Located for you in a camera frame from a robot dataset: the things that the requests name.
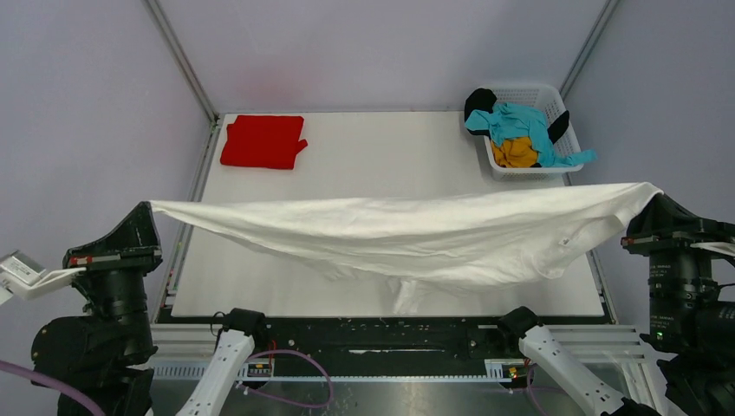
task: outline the teal shirt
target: teal shirt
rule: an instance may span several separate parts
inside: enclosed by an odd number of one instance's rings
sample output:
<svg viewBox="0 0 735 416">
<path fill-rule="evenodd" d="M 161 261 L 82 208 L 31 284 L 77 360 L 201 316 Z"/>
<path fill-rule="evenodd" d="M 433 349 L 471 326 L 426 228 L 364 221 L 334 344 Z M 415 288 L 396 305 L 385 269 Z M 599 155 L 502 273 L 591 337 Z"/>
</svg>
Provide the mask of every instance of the teal shirt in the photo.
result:
<svg viewBox="0 0 735 416">
<path fill-rule="evenodd" d="M 500 147 L 506 140 L 528 136 L 533 150 L 538 152 L 541 167 L 571 167 L 597 159 L 594 150 L 560 156 L 554 150 L 546 127 L 546 116 L 533 107 L 510 102 L 496 103 L 492 113 L 474 110 L 465 121 L 470 130 L 488 130 L 491 140 Z"/>
</svg>

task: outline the stretched white fabric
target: stretched white fabric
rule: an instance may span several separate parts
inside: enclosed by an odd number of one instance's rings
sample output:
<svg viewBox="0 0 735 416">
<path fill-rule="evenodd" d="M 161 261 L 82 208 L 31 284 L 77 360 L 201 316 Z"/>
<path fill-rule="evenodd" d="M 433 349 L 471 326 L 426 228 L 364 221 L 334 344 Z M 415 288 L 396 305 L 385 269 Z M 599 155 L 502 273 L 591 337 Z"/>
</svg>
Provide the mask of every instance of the stretched white fabric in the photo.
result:
<svg viewBox="0 0 735 416">
<path fill-rule="evenodd" d="M 295 258 L 324 276 L 394 277 L 400 282 L 394 312 L 411 314 L 427 289 L 502 288 L 561 277 L 575 258 L 624 231 L 660 192 L 638 183 L 425 200 L 151 206 L 251 250 Z"/>
</svg>

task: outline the yellow garment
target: yellow garment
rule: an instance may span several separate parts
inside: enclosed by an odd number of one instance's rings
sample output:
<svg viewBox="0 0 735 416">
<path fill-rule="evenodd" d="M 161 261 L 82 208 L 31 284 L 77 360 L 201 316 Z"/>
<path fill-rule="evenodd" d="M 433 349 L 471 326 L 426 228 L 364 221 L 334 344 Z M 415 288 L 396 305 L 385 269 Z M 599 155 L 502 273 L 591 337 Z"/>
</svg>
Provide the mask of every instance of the yellow garment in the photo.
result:
<svg viewBox="0 0 735 416">
<path fill-rule="evenodd" d="M 538 152 L 533 150 L 528 136 L 506 140 L 501 147 L 490 140 L 495 163 L 502 167 L 531 167 L 538 160 Z"/>
</svg>

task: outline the red cloth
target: red cloth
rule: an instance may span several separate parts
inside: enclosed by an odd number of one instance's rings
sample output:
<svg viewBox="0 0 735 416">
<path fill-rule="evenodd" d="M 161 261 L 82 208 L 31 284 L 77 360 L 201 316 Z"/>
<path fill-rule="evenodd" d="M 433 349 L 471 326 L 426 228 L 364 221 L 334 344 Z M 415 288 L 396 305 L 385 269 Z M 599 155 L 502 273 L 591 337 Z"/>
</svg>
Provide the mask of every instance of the red cloth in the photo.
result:
<svg viewBox="0 0 735 416">
<path fill-rule="evenodd" d="M 227 126 L 219 163 L 227 166 L 293 169 L 296 155 L 308 145 L 299 140 L 303 117 L 239 115 Z"/>
</svg>

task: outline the white plastic basket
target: white plastic basket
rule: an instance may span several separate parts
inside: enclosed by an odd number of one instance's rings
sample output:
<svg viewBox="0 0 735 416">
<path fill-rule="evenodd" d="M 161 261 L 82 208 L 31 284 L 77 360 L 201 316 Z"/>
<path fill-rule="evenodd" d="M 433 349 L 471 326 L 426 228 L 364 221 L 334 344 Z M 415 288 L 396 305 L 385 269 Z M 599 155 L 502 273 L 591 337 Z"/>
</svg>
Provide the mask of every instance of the white plastic basket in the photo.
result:
<svg viewBox="0 0 735 416">
<path fill-rule="evenodd" d="M 566 111 L 562 96 L 559 91 L 551 85 L 545 84 L 493 84 L 484 86 L 489 88 L 498 98 L 498 102 L 512 102 L 528 107 L 538 108 L 546 114 L 547 123 L 550 125 L 556 117 Z M 577 172 L 583 165 L 572 167 L 501 167 L 495 163 L 492 155 L 490 138 L 485 136 L 485 150 L 492 166 L 492 178 L 495 180 L 544 180 L 551 179 L 567 172 Z M 579 142 L 572 123 L 569 123 L 567 132 L 557 143 L 554 144 L 556 151 L 567 156 L 580 151 Z"/>
</svg>

